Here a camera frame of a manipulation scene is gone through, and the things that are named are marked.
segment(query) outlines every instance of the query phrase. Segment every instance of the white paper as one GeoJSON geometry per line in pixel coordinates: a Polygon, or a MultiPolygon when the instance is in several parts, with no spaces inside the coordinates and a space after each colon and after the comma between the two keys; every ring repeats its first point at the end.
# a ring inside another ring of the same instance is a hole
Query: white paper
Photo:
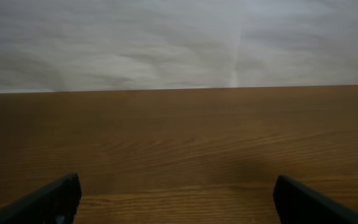
{"type": "Polygon", "coordinates": [[[358,0],[0,0],[0,93],[358,84],[358,0]]]}

